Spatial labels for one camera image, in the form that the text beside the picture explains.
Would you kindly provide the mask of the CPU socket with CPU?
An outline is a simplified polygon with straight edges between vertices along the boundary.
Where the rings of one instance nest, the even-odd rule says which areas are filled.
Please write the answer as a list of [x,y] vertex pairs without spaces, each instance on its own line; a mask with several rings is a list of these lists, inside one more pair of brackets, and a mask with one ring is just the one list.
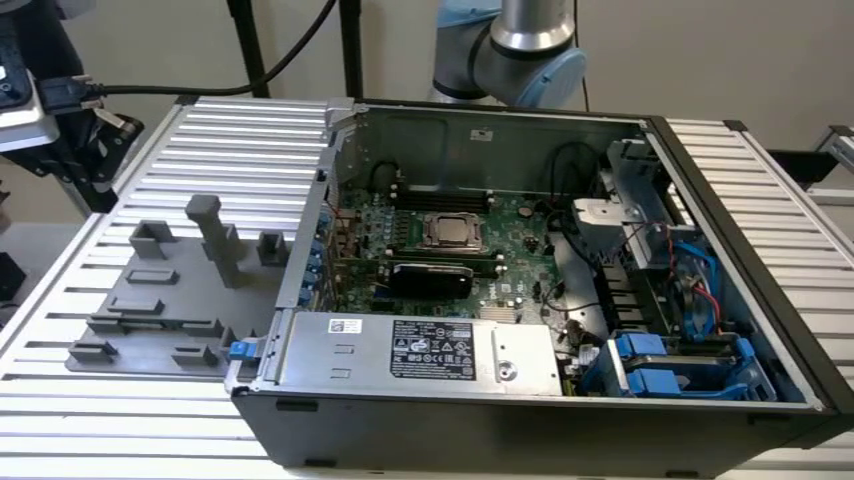
[[423,216],[421,249],[481,252],[482,222],[470,212],[435,212]]

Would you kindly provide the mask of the green motherboard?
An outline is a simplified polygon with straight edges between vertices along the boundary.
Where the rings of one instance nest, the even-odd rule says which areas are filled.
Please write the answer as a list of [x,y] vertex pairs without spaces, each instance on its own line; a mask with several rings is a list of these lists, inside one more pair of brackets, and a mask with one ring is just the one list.
[[[346,192],[335,221],[331,306],[346,313],[486,319],[506,323],[537,320],[541,299],[561,274],[555,263],[557,222],[546,202],[533,194],[501,194],[487,213],[474,213],[482,222],[481,252],[499,254],[505,264],[474,271],[471,294],[458,300],[398,298],[389,287],[393,267],[401,263],[383,257],[387,249],[421,249],[423,216],[435,212],[406,211],[390,202],[394,188]],[[521,207],[534,209],[523,218]]]

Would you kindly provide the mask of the blue disk bracket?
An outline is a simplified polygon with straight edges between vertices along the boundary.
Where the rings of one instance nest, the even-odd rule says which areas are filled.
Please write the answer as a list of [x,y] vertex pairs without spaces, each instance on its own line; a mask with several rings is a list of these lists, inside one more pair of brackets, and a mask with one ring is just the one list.
[[682,335],[701,343],[721,332],[718,261],[706,249],[683,241],[671,244],[670,253]]

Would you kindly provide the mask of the green installed RAM stick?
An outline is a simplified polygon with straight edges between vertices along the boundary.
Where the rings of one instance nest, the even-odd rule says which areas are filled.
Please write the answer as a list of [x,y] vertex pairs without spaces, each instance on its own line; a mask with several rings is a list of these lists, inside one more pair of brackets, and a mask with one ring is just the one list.
[[505,264],[499,254],[442,252],[435,250],[393,250],[387,249],[383,257],[390,261],[421,262],[431,264],[454,264],[469,268],[487,269]]

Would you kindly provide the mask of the silver metal disk bay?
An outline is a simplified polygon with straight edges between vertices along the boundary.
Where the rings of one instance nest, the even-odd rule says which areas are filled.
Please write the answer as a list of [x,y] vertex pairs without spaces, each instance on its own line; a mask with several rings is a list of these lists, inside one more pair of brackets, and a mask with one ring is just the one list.
[[655,187],[663,167],[649,143],[618,140],[606,156],[609,165],[599,173],[605,192],[573,204],[585,245],[597,260],[631,260],[641,269],[663,269],[669,248],[698,240],[701,231],[667,209],[665,193]]

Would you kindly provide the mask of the black bracket on frame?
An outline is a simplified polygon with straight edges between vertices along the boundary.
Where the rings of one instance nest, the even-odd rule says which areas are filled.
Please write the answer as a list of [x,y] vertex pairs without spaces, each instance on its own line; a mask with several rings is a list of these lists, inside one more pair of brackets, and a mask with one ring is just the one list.
[[838,165],[836,158],[826,152],[770,150],[769,154],[804,189],[821,183]]

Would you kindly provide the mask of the grey plastic parts rack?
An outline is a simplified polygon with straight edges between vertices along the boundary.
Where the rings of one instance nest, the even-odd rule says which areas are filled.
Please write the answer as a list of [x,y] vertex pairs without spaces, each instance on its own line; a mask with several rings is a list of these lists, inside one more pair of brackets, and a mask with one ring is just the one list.
[[162,220],[139,222],[134,255],[68,349],[78,372],[222,377],[231,344],[270,330],[288,245],[283,233],[242,239],[220,199],[192,196],[196,238]]

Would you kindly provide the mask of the small black box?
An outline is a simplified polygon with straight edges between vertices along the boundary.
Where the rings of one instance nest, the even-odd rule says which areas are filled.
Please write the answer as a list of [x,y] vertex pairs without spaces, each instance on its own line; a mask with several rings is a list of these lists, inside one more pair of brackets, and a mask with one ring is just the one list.
[[15,298],[27,274],[7,252],[0,252],[0,301]]

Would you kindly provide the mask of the silver power supply unit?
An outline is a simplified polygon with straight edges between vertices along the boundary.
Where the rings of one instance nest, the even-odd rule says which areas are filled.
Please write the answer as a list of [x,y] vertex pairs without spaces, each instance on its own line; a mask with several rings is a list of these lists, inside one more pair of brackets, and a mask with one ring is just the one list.
[[272,379],[331,394],[562,393],[547,327],[462,318],[299,312]]

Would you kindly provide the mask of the black empty RAM slots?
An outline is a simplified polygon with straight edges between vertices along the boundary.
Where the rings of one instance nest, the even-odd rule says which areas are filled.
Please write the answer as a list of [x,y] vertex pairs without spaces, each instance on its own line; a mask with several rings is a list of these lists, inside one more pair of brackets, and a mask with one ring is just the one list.
[[389,195],[401,210],[421,212],[487,213],[494,195],[487,192],[395,191]]

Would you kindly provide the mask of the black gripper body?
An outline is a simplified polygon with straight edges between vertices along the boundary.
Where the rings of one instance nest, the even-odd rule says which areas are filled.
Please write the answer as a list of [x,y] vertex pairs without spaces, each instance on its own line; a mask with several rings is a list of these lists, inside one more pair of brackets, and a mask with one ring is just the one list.
[[34,98],[50,115],[78,116],[83,63],[56,0],[0,0],[0,111]]

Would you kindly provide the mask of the blue plastic drive caddy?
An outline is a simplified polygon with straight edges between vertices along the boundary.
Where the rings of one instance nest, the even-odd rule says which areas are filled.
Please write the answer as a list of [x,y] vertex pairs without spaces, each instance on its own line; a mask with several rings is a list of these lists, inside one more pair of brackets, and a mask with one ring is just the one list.
[[734,334],[691,343],[679,337],[621,332],[606,341],[578,387],[605,397],[778,400],[753,344]]

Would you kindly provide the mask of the black stand pole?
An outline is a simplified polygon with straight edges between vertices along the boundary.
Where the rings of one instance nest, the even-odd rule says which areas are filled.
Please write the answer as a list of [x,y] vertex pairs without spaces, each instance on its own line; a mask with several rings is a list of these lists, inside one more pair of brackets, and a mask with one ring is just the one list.
[[339,23],[346,94],[349,97],[362,98],[365,94],[362,0],[339,0]]
[[227,6],[238,36],[248,82],[254,83],[263,77],[266,68],[259,43],[252,2],[251,0],[227,0]]

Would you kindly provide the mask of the black open PC case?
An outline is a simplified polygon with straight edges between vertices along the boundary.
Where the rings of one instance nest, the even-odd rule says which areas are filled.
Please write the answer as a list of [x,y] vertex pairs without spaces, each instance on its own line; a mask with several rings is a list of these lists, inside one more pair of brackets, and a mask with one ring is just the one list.
[[[473,129],[494,131],[471,141]],[[685,339],[666,268],[597,260],[574,201],[605,192],[613,142],[649,143],[670,212],[701,231],[719,267],[721,332],[753,344],[776,402],[594,396],[578,383],[621,332]],[[254,362],[226,388],[286,467],[711,478],[777,448],[854,428],[854,388],[808,320],[854,313],[854,248],[735,121],[336,99],[326,149],[288,250],[276,311]],[[346,192],[533,194],[557,222],[558,283],[533,322],[551,334],[558,396],[425,397],[291,391],[272,379],[299,312],[331,306],[335,221]]]

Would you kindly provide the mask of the aluminium frame profile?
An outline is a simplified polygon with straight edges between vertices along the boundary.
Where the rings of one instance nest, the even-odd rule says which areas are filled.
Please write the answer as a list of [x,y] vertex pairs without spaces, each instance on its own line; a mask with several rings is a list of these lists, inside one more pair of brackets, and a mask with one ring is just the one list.
[[816,150],[829,154],[836,160],[838,166],[832,170],[837,174],[830,176],[845,184],[828,187],[816,183],[808,188],[808,194],[822,206],[854,207],[854,127],[832,125]]

